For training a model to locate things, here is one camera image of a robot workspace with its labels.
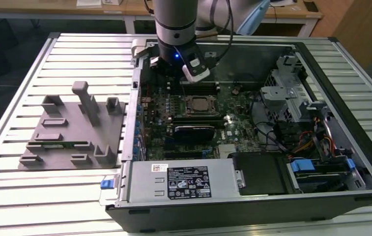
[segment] power supply label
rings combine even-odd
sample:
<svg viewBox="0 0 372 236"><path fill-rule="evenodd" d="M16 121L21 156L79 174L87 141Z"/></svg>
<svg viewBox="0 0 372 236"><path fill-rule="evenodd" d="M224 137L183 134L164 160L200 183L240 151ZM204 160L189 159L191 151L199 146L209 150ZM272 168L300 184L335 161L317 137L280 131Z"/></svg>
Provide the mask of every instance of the power supply label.
<svg viewBox="0 0 372 236"><path fill-rule="evenodd" d="M171 200L212 197L207 166L168 168L167 179Z"/></svg>

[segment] wooden cabinet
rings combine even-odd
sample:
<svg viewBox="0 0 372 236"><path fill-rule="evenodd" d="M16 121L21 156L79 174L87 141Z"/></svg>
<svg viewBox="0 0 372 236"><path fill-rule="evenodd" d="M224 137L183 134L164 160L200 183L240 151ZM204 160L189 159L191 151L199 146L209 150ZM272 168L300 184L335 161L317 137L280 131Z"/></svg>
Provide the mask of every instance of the wooden cabinet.
<svg viewBox="0 0 372 236"><path fill-rule="evenodd" d="M336 37L357 63L372 63L372 0L313 0L324 14L312 37Z"/></svg>

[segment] blue latch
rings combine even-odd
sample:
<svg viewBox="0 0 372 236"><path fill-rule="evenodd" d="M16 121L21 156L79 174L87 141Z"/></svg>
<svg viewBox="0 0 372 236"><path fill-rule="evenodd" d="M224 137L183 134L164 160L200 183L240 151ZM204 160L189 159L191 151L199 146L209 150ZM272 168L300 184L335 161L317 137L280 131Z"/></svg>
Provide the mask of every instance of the blue latch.
<svg viewBox="0 0 372 236"><path fill-rule="evenodd" d="M316 170L315 165L312 164L312 161L308 159L300 159L300 160L292 161L291 167L292 167L293 172Z"/></svg>
<svg viewBox="0 0 372 236"><path fill-rule="evenodd" d="M113 189L115 188L115 180L113 179L105 179L101 181L100 184L101 189Z"/></svg>
<svg viewBox="0 0 372 236"><path fill-rule="evenodd" d="M353 162L352 159L348 158L348 159L345 160L345 162L348 163L348 166L349 166L349 169L351 169L351 170L356 168L356 165L355 165L355 162Z"/></svg>

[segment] black chassis frame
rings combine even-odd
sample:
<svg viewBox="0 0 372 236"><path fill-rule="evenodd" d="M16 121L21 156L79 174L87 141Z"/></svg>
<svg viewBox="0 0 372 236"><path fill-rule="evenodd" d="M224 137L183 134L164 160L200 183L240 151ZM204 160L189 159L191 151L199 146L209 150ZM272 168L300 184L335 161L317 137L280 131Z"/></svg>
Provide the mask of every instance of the black chassis frame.
<svg viewBox="0 0 372 236"><path fill-rule="evenodd" d="M245 44L293 45L307 62L315 79L325 92L331 105L372 166L372 141L324 74L305 44L301 42L235 41ZM372 205L371 194L295 197L275 200L252 200L224 203L173 204L160 206L105 206L105 212L127 232L173 231L240 225L319 221Z"/></svg>

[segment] metal slotted surface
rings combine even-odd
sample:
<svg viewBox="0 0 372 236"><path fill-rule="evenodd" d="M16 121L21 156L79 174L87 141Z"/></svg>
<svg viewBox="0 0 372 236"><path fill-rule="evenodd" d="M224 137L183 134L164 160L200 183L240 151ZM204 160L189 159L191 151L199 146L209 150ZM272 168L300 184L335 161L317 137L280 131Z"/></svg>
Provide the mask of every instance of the metal slotted surface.
<svg viewBox="0 0 372 236"><path fill-rule="evenodd" d="M27 88L20 89L16 105L9 106L8 114L0 121L0 235L127 235L99 204L100 181L105 175L117 173L119 169L20 172L17 164L43 113L40 103L44 95L60 94L63 101L77 101L71 85L73 81L83 80L88 82L88 92L96 95L97 101L117 96L128 102L133 73L129 47L139 37L155 38L153 35L61 34L57 39L48 40L43 48L44 56L40 54L24 80ZM237 36L239 39L304 42L372 139L372 81L339 45L325 38ZM311 79L308 83L321 98ZM169 234L163 232L156 235L276 235L277 232L307 236L352 235L353 232L372 235L372 206L328 221Z"/></svg>

